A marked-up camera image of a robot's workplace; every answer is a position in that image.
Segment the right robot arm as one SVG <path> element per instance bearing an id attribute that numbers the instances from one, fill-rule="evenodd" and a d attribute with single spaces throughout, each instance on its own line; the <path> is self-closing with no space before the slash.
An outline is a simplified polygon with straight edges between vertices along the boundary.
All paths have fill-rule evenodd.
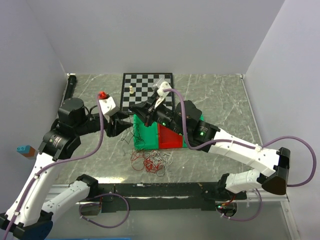
<path id="1" fill-rule="evenodd" d="M 187 143 L 197 147 L 209 141 L 212 144 L 203 146 L 201 151 L 218 154 L 236 160 L 251 167 L 241 173 L 223 174 L 218 184 L 219 196 L 230 199 L 234 194 L 251 189 L 262 188 L 274 195 L 285 195 L 290 168 L 291 152 L 285 147 L 278 150 L 263 148 L 237 138 L 225 130 L 201 120 L 202 111 L 190 100 L 179 103 L 174 110 L 164 104 L 155 107 L 155 102 L 147 100 L 129 107 L 146 127 L 153 123 L 182 135 L 182 112 L 186 116 Z"/>

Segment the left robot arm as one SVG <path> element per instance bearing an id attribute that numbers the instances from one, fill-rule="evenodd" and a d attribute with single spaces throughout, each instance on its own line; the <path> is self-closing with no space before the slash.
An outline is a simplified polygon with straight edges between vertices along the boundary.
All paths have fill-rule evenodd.
<path id="1" fill-rule="evenodd" d="M 68 98 L 58 109 L 51 130 L 43 136 L 31 174 L 11 207 L 0 215 L 0 228 L 19 240 L 44 240 L 54 222 L 81 200 L 93 201 L 99 195 L 98 180 L 82 174 L 65 191 L 51 200 L 46 197 L 63 167 L 78 161 L 74 151 L 81 136 L 99 132 L 116 137 L 132 127 L 127 113 L 107 96 L 96 98 L 98 113 L 92 114 L 80 98 Z"/>

